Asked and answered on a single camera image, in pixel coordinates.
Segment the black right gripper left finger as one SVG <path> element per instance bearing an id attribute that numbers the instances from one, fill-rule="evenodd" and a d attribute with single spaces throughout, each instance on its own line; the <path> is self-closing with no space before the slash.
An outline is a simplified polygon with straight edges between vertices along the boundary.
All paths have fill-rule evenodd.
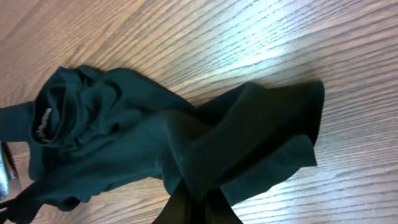
<path id="1" fill-rule="evenodd" d="M 152 224 L 189 224 L 191 208 L 190 193 L 185 182 L 181 180 Z"/>

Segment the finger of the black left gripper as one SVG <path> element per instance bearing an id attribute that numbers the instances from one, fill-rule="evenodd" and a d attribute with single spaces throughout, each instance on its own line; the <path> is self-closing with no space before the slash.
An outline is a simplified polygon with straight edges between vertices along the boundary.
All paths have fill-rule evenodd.
<path id="1" fill-rule="evenodd" d="M 1 224 L 5 224 L 6 220 L 13 221 L 18 217 L 15 205 L 14 199 L 1 203 Z"/>

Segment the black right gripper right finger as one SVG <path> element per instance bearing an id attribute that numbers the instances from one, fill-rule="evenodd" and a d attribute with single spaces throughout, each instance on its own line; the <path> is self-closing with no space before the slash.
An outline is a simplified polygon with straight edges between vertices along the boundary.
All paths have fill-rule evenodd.
<path id="1" fill-rule="evenodd" d="M 220 189 L 211 193 L 211 224 L 243 224 Z"/>

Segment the black t-shirt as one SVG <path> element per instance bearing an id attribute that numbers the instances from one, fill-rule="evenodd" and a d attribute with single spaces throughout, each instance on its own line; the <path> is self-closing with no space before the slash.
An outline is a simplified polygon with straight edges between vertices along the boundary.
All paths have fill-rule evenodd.
<path id="1" fill-rule="evenodd" d="M 35 100 L 1 109 L 1 141 L 30 148 L 32 183 L 11 222 L 152 177 L 170 196 L 184 181 L 190 223 L 211 223 L 212 191 L 232 207 L 316 165 L 324 99 L 320 80 L 247 82 L 193 106 L 131 70 L 61 67 Z"/>

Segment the grey folded trousers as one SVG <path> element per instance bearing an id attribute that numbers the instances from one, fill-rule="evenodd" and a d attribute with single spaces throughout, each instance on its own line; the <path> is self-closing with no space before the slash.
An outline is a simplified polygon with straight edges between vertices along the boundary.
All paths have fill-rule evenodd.
<path id="1" fill-rule="evenodd" d="M 10 148 L 6 142 L 1 142 L 1 200 L 4 200 L 10 191 L 10 182 L 18 178 L 16 166 Z"/>

